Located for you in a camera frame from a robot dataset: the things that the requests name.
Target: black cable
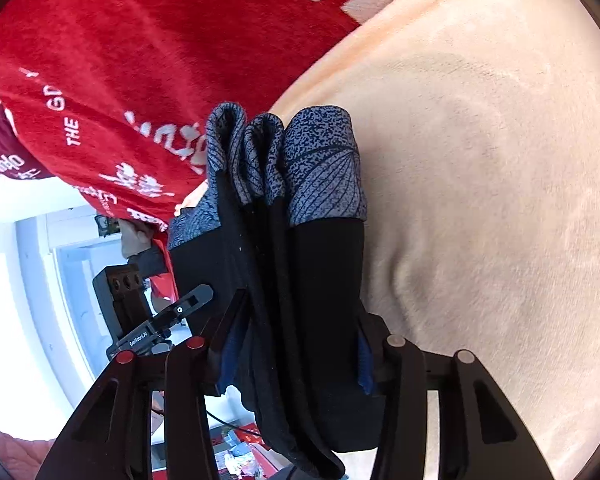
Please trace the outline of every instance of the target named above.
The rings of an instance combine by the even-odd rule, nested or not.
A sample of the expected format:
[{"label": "black cable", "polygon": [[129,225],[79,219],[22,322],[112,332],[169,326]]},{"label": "black cable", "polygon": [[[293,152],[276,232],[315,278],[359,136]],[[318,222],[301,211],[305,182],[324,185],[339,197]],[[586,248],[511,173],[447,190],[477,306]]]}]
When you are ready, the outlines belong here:
[{"label": "black cable", "polygon": [[234,426],[233,424],[229,424],[228,422],[225,422],[221,418],[217,418],[213,413],[209,413],[209,411],[207,411],[206,414],[208,416],[210,416],[211,418],[214,418],[215,420],[217,420],[220,424],[224,424],[225,426],[228,426],[229,428],[234,428],[234,430],[241,431],[243,433],[249,433],[251,435],[255,435],[255,436],[260,436],[261,437],[261,434],[256,433],[255,431],[251,431],[251,430],[243,430],[242,428],[240,428],[238,426]]}]

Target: blue patterned fabric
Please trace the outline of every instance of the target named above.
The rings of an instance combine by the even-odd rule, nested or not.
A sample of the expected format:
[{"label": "blue patterned fabric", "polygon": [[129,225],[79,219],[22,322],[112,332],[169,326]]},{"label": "blue patterned fabric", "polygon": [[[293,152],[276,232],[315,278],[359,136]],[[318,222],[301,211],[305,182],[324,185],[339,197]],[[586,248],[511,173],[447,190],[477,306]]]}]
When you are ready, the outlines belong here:
[{"label": "blue patterned fabric", "polygon": [[342,108],[305,108],[285,129],[272,114],[247,124],[239,105],[223,103],[206,122],[206,141],[208,190],[171,221],[169,249],[220,227],[218,171],[228,172],[243,205],[285,198],[291,227],[319,218],[366,219],[360,154]]}]

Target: metal screw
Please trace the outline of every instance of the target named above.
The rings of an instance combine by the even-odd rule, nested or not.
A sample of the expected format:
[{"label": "metal screw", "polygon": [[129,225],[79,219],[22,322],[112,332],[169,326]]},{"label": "metal screw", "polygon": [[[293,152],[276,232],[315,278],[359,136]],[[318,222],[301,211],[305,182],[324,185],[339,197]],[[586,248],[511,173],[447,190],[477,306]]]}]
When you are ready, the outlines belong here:
[{"label": "metal screw", "polygon": [[401,346],[404,346],[405,343],[407,342],[407,340],[405,338],[403,338],[401,335],[395,335],[395,334],[391,334],[386,341],[389,343],[389,345],[393,346],[394,348],[400,348]]},{"label": "metal screw", "polygon": [[187,348],[192,350],[197,350],[198,348],[202,348],[205,345],[205,338],[200,337],[199,335],[195,335],[187,339]]},{"label": "metal screw", "polygon": [[116,362],[121,365],[129,364],[136,358],[136,354],[134,354],[131,350],[123,350],[118,355],[116,355]]},{"label": "metal screw", "polygon": [[461,350],[458,352],[458,360],[461,363],[470,365],[475,361],[475,355],[473,354],[473,352],[469,352],[468,350]]}]

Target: beige fleece fabric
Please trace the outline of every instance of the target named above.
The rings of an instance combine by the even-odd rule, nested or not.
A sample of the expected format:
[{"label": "beige fleece fabric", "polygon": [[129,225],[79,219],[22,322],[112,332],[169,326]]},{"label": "beige fleece fabric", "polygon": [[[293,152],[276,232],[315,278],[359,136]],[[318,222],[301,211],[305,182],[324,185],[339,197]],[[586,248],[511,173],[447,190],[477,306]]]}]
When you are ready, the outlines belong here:
[{"label": "beige fleece fabric", "polygon": [[[323,104],[349,111],[362,156],[366,307],[422,349],[472,349],[556,479],[574,478],[600,442],[600,31],[587,11],[395,0],[272,111],[286,122]],[[347,473],[368,478],[372,460],[345,457]]]}]

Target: black folded garment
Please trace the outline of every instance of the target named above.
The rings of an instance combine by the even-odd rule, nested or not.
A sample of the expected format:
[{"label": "black folded garment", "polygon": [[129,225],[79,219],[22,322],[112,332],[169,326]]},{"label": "black folded garment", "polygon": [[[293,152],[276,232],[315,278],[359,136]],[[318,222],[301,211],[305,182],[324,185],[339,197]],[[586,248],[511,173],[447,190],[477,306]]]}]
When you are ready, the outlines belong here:
[{"label": "black folded garment", "polygon": [[273,449],[338,479],[333,451],[377,447],[384,410],[358,384],[366,201],[349,115],[306,108],[285,129],[222,104],[206,135],[208,191],[170,226],[179,293],[208,283],[224,309],[249,291],[246,338],[222,387],[241,391]]}]

